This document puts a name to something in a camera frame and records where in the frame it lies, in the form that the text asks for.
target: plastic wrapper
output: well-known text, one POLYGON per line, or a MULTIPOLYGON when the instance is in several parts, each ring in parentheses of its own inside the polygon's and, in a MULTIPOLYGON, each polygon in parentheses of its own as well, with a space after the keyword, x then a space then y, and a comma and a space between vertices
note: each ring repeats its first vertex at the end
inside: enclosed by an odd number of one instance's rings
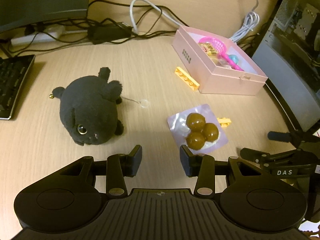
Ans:
POLYGON ((205 117, 206 123, 209 123, 209 122, 214 123, 219 130, 219 136, 218 136, 217 140, 215 140, 214 142, 207 142, 206 141, 204 146, 200 150, 190 149, 190 151, 193 154, 199 154, 199 153, 207 154, 207 153, 210 153, 210 152, 222 147, 226 143, 228 143, 228 138, 227 138, 226 134, 224 133, 222 127, 220 126, 217 118, 215 117, 215 115, 211 111, 209 105, 205 104, 205 105, 193 107, 193 108, 188 109, 186 111, 174 114, 167 119, 170 131, 172 133, 172 136, 173 136, 178 148, 180 148, 180 146, 183 144, 187 145, 186 137, 190 133, 190 129, 186 126, 186 120, 187 120, 188 115, 191 113, 202 114, 205 117))

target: power adapter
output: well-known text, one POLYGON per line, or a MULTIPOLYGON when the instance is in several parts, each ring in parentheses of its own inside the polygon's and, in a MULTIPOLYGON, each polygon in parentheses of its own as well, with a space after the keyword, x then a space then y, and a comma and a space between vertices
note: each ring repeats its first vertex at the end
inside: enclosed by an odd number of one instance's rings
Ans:
POLYGON ((100 44, 124 38, 130 38, 132 27, 126 23, 119 22, 121 27, 110 23, 104 26, 91 26, 88 29, 88 38, 93 44, 100 44))

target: power strip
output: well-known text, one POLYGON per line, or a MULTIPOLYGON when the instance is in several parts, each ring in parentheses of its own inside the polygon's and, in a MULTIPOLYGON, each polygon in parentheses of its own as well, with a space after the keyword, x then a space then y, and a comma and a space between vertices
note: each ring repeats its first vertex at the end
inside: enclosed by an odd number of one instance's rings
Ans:
MULTIPOLYGON (((65 27, 62 25, 52 25, 50 27, 47 27, 44 31, 58 39, 65 32, 65 27)), ((17 35, 15 35, 11 39, 12 46, 20 46, 20 45, 29 44, 33 40, 33 38, 35 37, 35 34, 30 34, 30 35, 25 36, 23 32, 24 32, 24 30, 22 31, 22 33, 18 33, 17 35)), ((55 39, 51 38, 50 36, 48 36, 45 33, 39 33, 35 37, 33 43, 50 42, 50 41, 55 41, 55 39)))

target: black keyboard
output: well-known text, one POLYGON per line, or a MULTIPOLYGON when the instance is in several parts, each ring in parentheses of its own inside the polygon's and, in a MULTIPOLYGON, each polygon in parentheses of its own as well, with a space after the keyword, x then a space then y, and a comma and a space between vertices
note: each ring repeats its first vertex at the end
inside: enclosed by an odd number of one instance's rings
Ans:
POLYGON ((12 117, 22 83, 35 55, 0 58, 0 119, 12 117))

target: plush toy eye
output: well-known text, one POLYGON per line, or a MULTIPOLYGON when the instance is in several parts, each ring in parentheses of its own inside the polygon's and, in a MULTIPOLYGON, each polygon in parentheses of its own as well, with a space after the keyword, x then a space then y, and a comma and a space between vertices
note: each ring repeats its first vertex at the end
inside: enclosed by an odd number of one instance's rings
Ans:
POLYGON ((87 129, 84 128, 82 125, 78 125, 77 130, 78 130, 78 133, 80 133, 80 134, 86 134, 87 133, 87 129))

